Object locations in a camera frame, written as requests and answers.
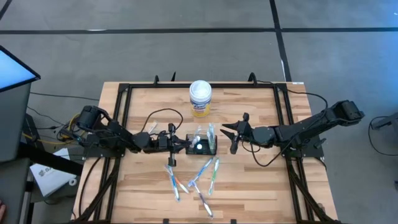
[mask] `black line on floor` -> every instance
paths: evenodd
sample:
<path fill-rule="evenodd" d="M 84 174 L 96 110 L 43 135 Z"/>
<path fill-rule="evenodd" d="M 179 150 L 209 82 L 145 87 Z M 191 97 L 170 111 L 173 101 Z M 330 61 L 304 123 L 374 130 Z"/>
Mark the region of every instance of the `black line on floor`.
<path fill-rule="evenodd" d="M 398 27 L 281 28 L 282 32 L 398 32 Z"/>
<path fill-rule="evenodd" d="M 98 30 L 0 30 L 0 34 L 196 34 L 275 32 L 265 27 L 215 27 L 166 29 L 98 29 Z"/>
<path fill-rule="evenodd" d="M 278 41 L 279 55 L 280 59 L 283 62 L 282 66 L 284 69 L 285 81 L 291 82 L 292 76 L 290 75 L 290 68 L 289 68 L 289 63 L 287 61 L 284 38 L 282 37 L 282 31 L 279 24 L 279 17 L 276 9 L 275 0 L 269 0 L 269 4 L 271 6 L 272 18 L 274 20 L 274 25 L 275 25 L 275 33 L 276 33 L 276 39 Z"/>
<path fill-rule="evenodd" d="M 4 4 L 4 6 L 2 7 L 2 9 L 0 10 L 0 20 L 2 19 L 2 17 L 4 16 L 4 14 L 6 13 L 8 7 L 10 6 L 12 0 L 7 0 L 6 3 Z"/>

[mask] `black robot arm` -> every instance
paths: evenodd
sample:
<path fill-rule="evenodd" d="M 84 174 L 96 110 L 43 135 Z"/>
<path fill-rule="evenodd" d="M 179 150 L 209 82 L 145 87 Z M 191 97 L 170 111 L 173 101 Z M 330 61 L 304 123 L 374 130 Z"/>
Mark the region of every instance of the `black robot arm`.
<path fill-rule="evenodd" d="M 299 121 L 292 125 L 262 126 L 252 128 L 249 124 L 249 114 L 243 114 L 243 120 L 234 124 L 223 124 L 224 127 L 237 131 L 234 133 L 221 130 L 232 141 L 230 151 L 235 154 L 240 140 L 250 142 L 261 147 L 285 146 L 290 143 L 291 148 L 301 149 L 309 143 L 320 147 L 324 139 L 318 142 L 311 141 L 324 131 L 337 125 L 351 126 L 358 124 L 364 117 L 352 101 L 339 101 L 327 110 Z"/>
<path fill-rule="evenodd" d="M 109 117 L 108 113 L 96 106 L 85 106 L 81 111 L 76 125 L 89 133 L 79 143 L 84 147 L 99 146 L 110 150 L 127 148 L 133 153 L 170 152 L 178 153 L 190 145 L 189 141 L 181 140 L 174 135 L 175 126 L 169 124 L 169 132 L 159 134 L 139 132 L 131 134 L 118 121 Z"/>

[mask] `white lid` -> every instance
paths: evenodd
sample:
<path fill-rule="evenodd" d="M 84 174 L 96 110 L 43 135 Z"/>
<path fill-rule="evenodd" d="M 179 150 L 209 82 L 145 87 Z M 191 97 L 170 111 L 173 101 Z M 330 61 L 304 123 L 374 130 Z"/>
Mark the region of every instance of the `white lid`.
<path fill-rule="evenodd" d="M 196 102 L 206 102 L 211 98 L 211 86 L 203 80 L 194 81 L 189 87 L 191 99 Z"/>

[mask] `green toothbrush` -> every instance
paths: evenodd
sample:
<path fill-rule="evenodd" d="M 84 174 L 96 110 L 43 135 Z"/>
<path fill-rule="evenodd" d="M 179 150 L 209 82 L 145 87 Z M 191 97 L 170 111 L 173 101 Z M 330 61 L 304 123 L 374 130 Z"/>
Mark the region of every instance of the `green toothbrush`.
<path fill-rule="evenodd" d="M 217 174 L 217 170 L 218 170 L 219 164 L 220 164 L 220 159 L 217 158 L 216 164 L 214 166 L 213 177 L 211 178 L 211 184 L 210 184 L 210 188 L 209 188 L 209 195 L 211 195 L 213 193 L 214 182 L 216 181 L 216 174 Z"/>

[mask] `gray floor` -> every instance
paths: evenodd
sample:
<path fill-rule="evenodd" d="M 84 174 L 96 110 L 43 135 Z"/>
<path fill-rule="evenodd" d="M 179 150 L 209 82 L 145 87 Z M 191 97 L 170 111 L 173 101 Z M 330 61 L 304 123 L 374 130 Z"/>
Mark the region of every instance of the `gray floor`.
<path fill-rule="evenodd" d="M 282 27 L 398 27 L 398 3 L 276 0 Z M 129 29 L 273 27 L 268 1 L 260 0 L 13 0 L 0 29 Z M 398 112 L 398 32 L 283 34 L 293 81 L 330 104 L 354 100 L 366 113 L 359 125 L 324 134 L 328 176 L 340 220 L 398 220 L 398 158 L 369 145 L 371 118 Z M 42 75 L 32 91 L 99 98 L 105 81 L 283 81 L 274 33 L 0 35 L 0 44 Z M 93 102 L 32 95 L 29 105 L 65 121 Z M 323 108 L 310 98 L 313 112 Z M 34 115 L 38 126 L 53 123 Z M 51 135 L 49 131 L 42 134 Z M 377 147 L 398 154 L 390 129 L 373 133 Z M 73 200 L 38 204 L 34 223 L 65 222 Z"/>

